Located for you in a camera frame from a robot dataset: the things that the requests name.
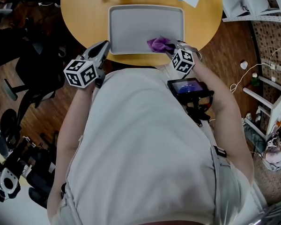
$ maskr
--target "black object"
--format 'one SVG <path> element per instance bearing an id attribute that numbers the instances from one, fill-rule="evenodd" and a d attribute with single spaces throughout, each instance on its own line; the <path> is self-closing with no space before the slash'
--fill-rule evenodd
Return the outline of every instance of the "black object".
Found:
<path id="1" fill-rule="evenodd" d="M 8 158 L 6 159 L 6 161 L 4 163 L 0 163 L 0 175 L 3 171 L 4 168 L 7 168 L 10 172 L 12 172 L 17 179 L 20 178 L 23 169 L 25 167 L 25 165 L 27 164 L 27 161 L 23 160 L 23 158 L 21 157 L 21 154 L 23 153 L 25 147 L 27 146 L 27 141 L 23 140 L 15 149 L 14 151 L 8 156 Z M 27 153 L 30 153 L 31 150 L 27 150 L 25 152 L 26 156 L 24 156 L 24 158 L 26 157 L 30 157 L 30 155 L 27 155 Z M 4 179 L 4 184 L 7 188 L 12 189 L 13 188 L 13 183 L 11 182 L 10 179 L 5 178 Z M 19 184 L 19 182 L 17 183 L 17 187 L 15 188 L 14 192 L 12 194 L 8 194 L 8 197 L 10 199 L 13 199 L 17 196 L 17 194 L 19 193 L 19 191 L 21 190 L 21 186 Z M 5 192 L 0 189 L 0 202 L 4 202 L 6 198 Z"/>
<path id="2" fill-rule="evenodd" d="M 37 108 L 43 100 L 53 98 L 55 91 L 62 88 L 65 82 L 63 62 L 58 56 L 58 46 L 48 44 L 44 46 L 40 54 L 35 51 L 22 56 L 15 69 L 24 85 L 12 88 L 5 79 L 4 90 L 14 101 L 18 98 L 17 92 L 28 91 L 20 103 L 18 113 L 8 109 L 1 117 L 0 153 L 4 157 L 7 156 L 9 150 L 16 147 L 20 140 L 20 123 L 29 106 L 34 103 Z"/>
<path id="3" fill-rule="evenodd" d="M 168 87 L 179 103 L 186 106 L 187 114 L 198 124 L 200 120 L 210 120 L 205 112 L 210 108 L 213 101 L 214 91 L 210 91 L 206 84 L 196 78 L 178 79 L 168 81 Z M 206 104 L 199 104 L 201 98 L 209 98 Z"/>
<path id="4" fill-rule="evenodd" d="M 214 146 L 214 149 L 216 151 L 216 154 L 223 157 L 223 158 L 226 158 L 227 157 L 227 152 L 224 150 L 224 149 L 221 149 L 217 146 Z"/>
<path id="5" fill-rule="evenodd" d="M 41 149 L 34 157 L 36 163 L 33 166 L 31 172 L 28 174 L 26 180 L 32 186 L 29 188 L 29 197 L 42 206 L 47 208 L 47 201 L 53 186 L 54 174 L 49 172 L 51 163 L 56 163 L 56 141 L 58 131 L 53 134 L 52 143 L 48 142 L 45 135 L 42 133 L 40 137 L 48 145 L 49 149 Z"/>

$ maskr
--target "wooden floor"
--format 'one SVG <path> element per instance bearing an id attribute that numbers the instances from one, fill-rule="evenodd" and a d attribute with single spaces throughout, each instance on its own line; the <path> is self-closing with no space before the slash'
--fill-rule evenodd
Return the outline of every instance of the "wooden floor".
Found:
<path id="1" fill-rule="evenodd" d="M 30 13 L 30 15 L 32 13 L 31 10 L 26 11 L 30 8 L 24 7 L 21 9 L 20 17 L 22 16 L 22 18 L 27 13 Z M 38 17 L 42 16 L 39 11 L 35 14 Z M 60 14 L 56 16 L 56 19 L 61 19 Z M 70 50 L 71 58 L 74 58 L 77 55 L 75 51 L 79 51 L 79 44 L 75 41 L 71 44 L 77 45 L 72 45 Z M 239 66 L 242 60 L 248 61 L 249 66 L 256 64 L 255 51 L 247 22 L 221 23 L 216 35 L 201 50 L 201 53 L 205 64 L 222 78 L 228 87 L 232 83 L 237 83 L 244 74 L 244 70 Z M 8 108 L 17 111 L 24 94 L 24 92 L 20 93 L 18 100 L 14 102 L 2 88 L 2 81 L 5 78 L 12 86 L 22 84 L 15 72 L 16 62 L 17 60 L 14 60 L 0 67 L 0 118 Z M 240 83 L 239 88 L 234 93 L 243 116 L 248 111 L 255 112 L 258 105 L 256 100 L 242 92 L 242 86 L 248 84 L 250 80 L 251 73 L 244 78 L 244 81 Z M 40 133 L 51 136 L 54 130 L 59 130 L 75 91 L 76 89 L 66 82 L 65 86 L 57 91 L 55 98 L 43 101 L 37 109 L 31 105 L 21 123 L 22 135 L 29 136 L 34 142 L 40 143 L 42 142 L 39 137 Z"/>

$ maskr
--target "cable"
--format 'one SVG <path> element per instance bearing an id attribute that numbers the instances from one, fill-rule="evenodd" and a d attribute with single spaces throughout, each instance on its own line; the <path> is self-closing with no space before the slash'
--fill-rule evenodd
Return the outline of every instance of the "cable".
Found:
<path id="1" fill-rule="evenodd" d="M 235 92 L 237 86 L 238 86 L 239 83 L 242 81 L 243 77 L 244 77 L 252 68 L 254 68 L 254 67 L 258 66 L 258 65 L 266 65 L 266 66 L 268 66 L 268 67 L 271 67 L 271 59 L 272 59 L 273 55 L 274 55 L 276 52 L 278 52 L 279 50 L 281 50 L 281 47 L 278 48 L 276 51 L 273 52 L 273 54 L 271 55 L 271 57 L 270 57 L 270 59 L 269 59 L 269 61 L 268 61 L 268 64 L 266 64 L 266 63 L 259 63 L 259 64 L 254 65 L 253 67 L 249 68 L 248 71 L 246 71 L 246 73 L 241 77 L 241 79 L 239 80 L 239 82 L 238 82 L 237 84 L 235 84 L 235 83 L 231 84 L 231 86 L 230 86 L 230 91 L 231 91 L 232 93 Z"/>
<path id="2" fill-rule="evenodd" d="M 34 8 L 34 7 L 38 7 L 39 5 L 28 5 L 27 3 L 25 3 L 23 0 L 20 1 L 22 4 L 24 4 L 25 6 L 27 7 L 30 7 L 30 8 Z"/>
<path id="3" fill-rule="evenodd" d="M 58 11 L 58 12 L 55 12 L 55 13 L 50 14 L 54 9 L 55 9 L 55 6 L 53 6 L 53 7 L 49 10 L 49 12 L 46 13 L 46 15 L 45 15 L 44 17 L 40 18 L 40 19 L 36 22 L 36 25 L 37 25 L 40 21 L 43 20 L 43 22 L 44 22 L 46 18 L 48 18 L 48 17 L 50 17 L 50 16 L 53 16 L 53 15 L 55 15 L 55 14 L 57 14 L 57 13 L 60 12 L 60 11 Z"/>
<path id="4" fill-rule="evenodd" d="M 50 5 L 52 5 L 52 4 L 54 4 L 54 2 L 51 2 L 51 3 L 49 3 L 49 4 L 42 4 L 42 2 L 39 2 L 39 3 L 38 3 L 39 6 L 43 6 L 43 7 L 47 7 L 47 6 L 50 6 Z"/>
<path id="5" fill-rule="evenodd" d="M 234 93 L 235 90 L 236 90 L 236 88 L 237 88 L 237 86 L 240 84 L 240 82 L 241 82 L 242 79 L 244 78 L 244 76 L 245 76 L 252 68 L 254 68 L 254 67 L 258 66 L 258 65 L 266 65 L 266 66 L 270 67 L 270 65 L 268 65 L 268 64 L 266 64 L 266 63 L 259 63 L 259 64 L 254 65 L 253 67 L 249 68 L 248 71 L 245 72 L 245 74 L 242 76 L 242 78 L 239 80 L 239 82 L 238 82 L 237 84 L 235 84 L 235 83 L 231 84 L 231 86 L 230 86 L 230 91 L 231 91 L 232 93 Z"/>
<path id="6" fill-rule="evenodd" d="M 281 48 L 278 48 L 275 52 L 273 52 L 273 54 L 271 55 L 269 61 L 268 61 L 268 64 L 271 66 L 271 58 L 273 57 L 273 55 L 278 52 L 279 50 L 281 50 Z"/>
<path id="7" fill-rule="evenodd" d="M 250 153 L 255 153 L 255 154 L 257 154 L 257 155 L 259 156 L 259 153 L 258 153 L 258 152 L 250 152 Z"/>

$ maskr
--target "black office chair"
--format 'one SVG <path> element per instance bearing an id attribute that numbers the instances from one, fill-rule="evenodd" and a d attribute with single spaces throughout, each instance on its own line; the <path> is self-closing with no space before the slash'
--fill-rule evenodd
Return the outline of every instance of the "black office chair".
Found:
<path id="1" fill-rule="evenodd" d="M 34 157 L 36 163 L 28 174 L 26 181 L 32 186 L 29 188 L 29 197 L 42 206 L 47 208 L 47 201 L 53 186 L 55 170 L 50 171 L 51 163 L 56 163 L 56 141 L 58 132 L 53 134 L 53 141 L 49 143 L 44 134 L 40 135 L 41 138 L 48 145 L 48 149 L 42 149 Z"/>
<path id="2" fill-rule="evenodd" d="M 20 123 L 29 106 L 34 103 L 37 108 L 43 100 L 53 98 L 55 91 L 62 88 L 65 82 L 63 62 L 58 56 L 57 46 L 48 45 L 40 54 L 32 52 L 21 57 L 15 69 L 24 85 L 13 88 L 5 79 L 4 90 L 14 101 L 18 98 L 18 92 L 28 91 L 20 103 L 18 113 L 7 109 L 1 117 L 0 154 L 4 157 L 19 142 Z"/>
<path id="3" fill-rule="evenodd" d="M 0 202 L 13 199 L 21 190 L 19 183 L 24 167 L 28 165 L 28 159 L 34 152 L 34 147 L 27 147 L 27 140 L 23 141 L 7 157 L 6 161 L 0 163 Z"/>

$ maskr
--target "round wooden table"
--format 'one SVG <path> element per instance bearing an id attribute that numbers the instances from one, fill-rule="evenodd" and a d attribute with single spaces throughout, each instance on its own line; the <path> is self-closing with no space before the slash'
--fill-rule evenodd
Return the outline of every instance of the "round wooden table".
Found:
<path id="1" fill-rule="evenodd" d="M 179 0 L 61 0 L 63 19 L 72 35 L 86 48 L 108 40 L 108 9 L 123 4 L 154 4 L 184 10 L 185 42 L 203 48 L 215 35 L 222 18 L 222 0 L 199 0 L 196 8 Z M 112 55 L 108 59 L 129 65 L 169 63 L 165 54 Z"/>

